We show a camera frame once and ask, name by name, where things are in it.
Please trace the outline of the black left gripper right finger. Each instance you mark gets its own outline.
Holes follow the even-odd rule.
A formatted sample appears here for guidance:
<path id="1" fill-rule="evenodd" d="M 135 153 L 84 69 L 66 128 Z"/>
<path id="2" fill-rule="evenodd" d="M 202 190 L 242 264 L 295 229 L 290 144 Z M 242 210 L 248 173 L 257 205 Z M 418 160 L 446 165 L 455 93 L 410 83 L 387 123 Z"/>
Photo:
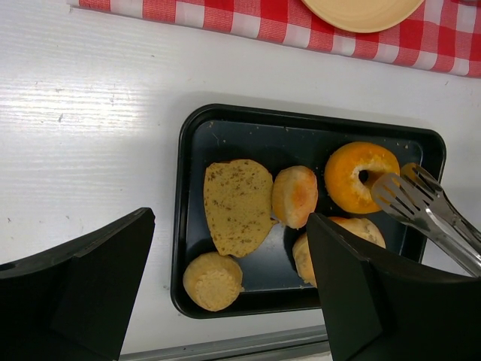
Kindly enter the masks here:
<path id="1" fill-rule="evenodd" d="M 478 360 L 480 281 L 419 264 L 311 214 L 307 237 L 335 360 Z"/>

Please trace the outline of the small round bun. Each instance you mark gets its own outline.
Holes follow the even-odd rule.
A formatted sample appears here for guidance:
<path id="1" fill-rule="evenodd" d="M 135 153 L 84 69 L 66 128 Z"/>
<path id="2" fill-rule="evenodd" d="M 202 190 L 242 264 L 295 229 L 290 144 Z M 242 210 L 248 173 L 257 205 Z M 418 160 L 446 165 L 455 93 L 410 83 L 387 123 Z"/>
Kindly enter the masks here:
<path id="1" fill-rule="evenodd" d="M 275 178 L 271 199 L 274 216 L 282 224 L 304 227 L 318 201 L 316 175 L 302 165 L 283 169 Z"/>

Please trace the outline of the metal tongs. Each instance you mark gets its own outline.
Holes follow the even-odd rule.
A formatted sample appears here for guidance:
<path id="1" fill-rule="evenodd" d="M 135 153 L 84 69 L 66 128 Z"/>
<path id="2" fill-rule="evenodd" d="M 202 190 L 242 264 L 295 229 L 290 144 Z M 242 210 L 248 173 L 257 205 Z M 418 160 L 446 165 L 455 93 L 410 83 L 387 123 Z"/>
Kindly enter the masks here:
<path id="1" fill-rule="evenodd" d="M 371 198 L 390 217 L 432 240 L 468 274 L 480 276 L 480 231 L 423 167 L 408 163 L 400 174 L 382 175 L 371 188 Z"/>

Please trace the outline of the orange glazed donut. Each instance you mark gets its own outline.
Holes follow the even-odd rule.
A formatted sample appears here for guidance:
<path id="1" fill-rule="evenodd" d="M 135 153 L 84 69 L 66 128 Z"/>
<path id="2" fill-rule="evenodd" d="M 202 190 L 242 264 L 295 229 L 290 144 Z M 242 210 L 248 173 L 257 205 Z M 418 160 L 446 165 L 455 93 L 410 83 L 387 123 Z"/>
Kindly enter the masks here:
<path id="1" fill-rule="evenodd" d="M 371 188 L 380 176 L 400 173 L 396 156 L 380 145 L 355 141 L 329 157 L 324 171 L 325 187 L 334 203 L 351 214 L 380 211 Z"/>

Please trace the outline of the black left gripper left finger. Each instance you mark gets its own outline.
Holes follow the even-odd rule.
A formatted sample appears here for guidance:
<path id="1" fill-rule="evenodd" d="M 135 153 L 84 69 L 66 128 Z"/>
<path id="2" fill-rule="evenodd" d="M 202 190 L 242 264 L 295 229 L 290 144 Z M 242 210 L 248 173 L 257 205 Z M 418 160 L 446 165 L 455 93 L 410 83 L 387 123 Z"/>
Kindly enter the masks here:
<path id="1" fill-rule="evenodd" d="M 150 208 L 1 266 L 3 360 L 117 360 L 150 252 Z"/>

